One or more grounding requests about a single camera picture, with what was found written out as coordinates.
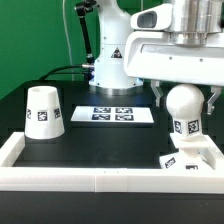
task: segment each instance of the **white ball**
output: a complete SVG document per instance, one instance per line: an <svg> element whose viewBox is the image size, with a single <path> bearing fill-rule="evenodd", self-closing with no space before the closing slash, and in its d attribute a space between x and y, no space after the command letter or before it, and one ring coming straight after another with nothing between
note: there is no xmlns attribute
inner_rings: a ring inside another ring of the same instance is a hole
<svg viewBox="0 0 224 224"><path fill-rule="evenodd" d="M181 84L169 92L166 106L173 118L190 120L200 115L203 102L204 96L196 86Z"/></svg>

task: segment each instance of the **white cup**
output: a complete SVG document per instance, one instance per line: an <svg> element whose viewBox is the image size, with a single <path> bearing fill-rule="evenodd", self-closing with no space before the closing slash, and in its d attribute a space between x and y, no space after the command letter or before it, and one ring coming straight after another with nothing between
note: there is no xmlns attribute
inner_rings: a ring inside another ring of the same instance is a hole
<svg viewBox="0 0 224 224"><path fill-rule="evenodd" d="M29 88L25 135L32 139L51 139L63 133L57 89L52 86Z"/></svg>

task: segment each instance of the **black surface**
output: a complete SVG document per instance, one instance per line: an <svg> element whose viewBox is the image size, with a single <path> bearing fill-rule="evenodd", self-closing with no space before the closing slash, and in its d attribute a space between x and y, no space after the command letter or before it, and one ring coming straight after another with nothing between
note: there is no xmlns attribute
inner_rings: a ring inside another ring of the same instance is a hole
<svg viewBox="0 0 224 224"><path fill-rule="evenodd" d="M129 96L93 93L78 82L27 82L0 101L0 145L24 131L27 89L55 86L65 134L53 140L26 138L15 166L159 168L161 154L174 152L171 117L155 107L149 86ZM164 85L165 94L172 88ZM208 98L207 87L200 87ZM76 106L150 107L154 124L71 122ZM211 116L202 115L203 133L223 151L224 99ZM0 192L0 223L224 223L224 196L199 194Z"/></svg>

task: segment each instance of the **green background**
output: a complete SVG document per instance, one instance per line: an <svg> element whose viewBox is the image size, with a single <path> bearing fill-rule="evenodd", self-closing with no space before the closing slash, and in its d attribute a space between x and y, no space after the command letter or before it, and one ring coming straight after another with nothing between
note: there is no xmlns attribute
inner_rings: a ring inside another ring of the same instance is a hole
<svg viewBox="0 0 224 224"><path fill-rule="evenodd" d="M85 62L81 28L74 6L82 0L66 0L66 18L73 63ZM144 1L144 8L162 1ZM1 0L0 3L0 99L28 80L69 65L62 0ZM140 11L140 0L118 0L130 14ZM96 11L88 14L88 28L94 56L99 54L99 24ZM71 75L64 75L71 80Z"/></svg>

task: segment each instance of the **logo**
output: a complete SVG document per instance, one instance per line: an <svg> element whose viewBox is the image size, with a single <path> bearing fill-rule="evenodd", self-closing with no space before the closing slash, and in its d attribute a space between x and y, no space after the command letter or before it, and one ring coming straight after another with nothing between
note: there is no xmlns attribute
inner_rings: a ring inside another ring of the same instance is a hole
<svg viewBox="0 0 224 224"><path fill-rule="evenodd" d="M181 123L179 121L174 121L175 132L182 134Z"/></svg>
<svg viewBox="0 0 224 224"><path fill-rule="evenodd" d="M112 54L111 58L123 58L118 47L116 48L116 50Z"/></svg>
<svg viewBox="0 0 224 224"><path fill-rule="evenodd" d="M198 170L198 166L197 165L187 165L186 170Z"/></svg>
<svg viewBox="0 0 224 224"><path fill-rule="evenodd" d="M172 159L168 160L166 163L165 163L165 166L166 166L166 169L170 168L171 166L173 166L173 164L176 163L176 160L175 158L173 157Z"/></svg>
<svg viewBox="0 0 224 224"><path fill-rule="evenodd" d="M198 120L196 121L191 121L188 123L188 130L189 134L193 134L199 131L199 122Z"/></svg>
<svg viewBox="0 0 224 224"><path fill-rule="evenodd" d="M37 114L38 114L38 121L48 120L47 112L37 112Z"/></svg>
<svg viewBox="0 0 224 224"><path fill-rule="evenodd" d="M26 114L27 118L31 119L31 110L27 109L27 114Z"/></svg>
<svg viewBox="0 0 224 224"><path fill-rule="evenodd" d="M59 108L57 108L57 109L54 110L54 117L55 117L55 119L61 117L61 113L60 113Z"/></svg>

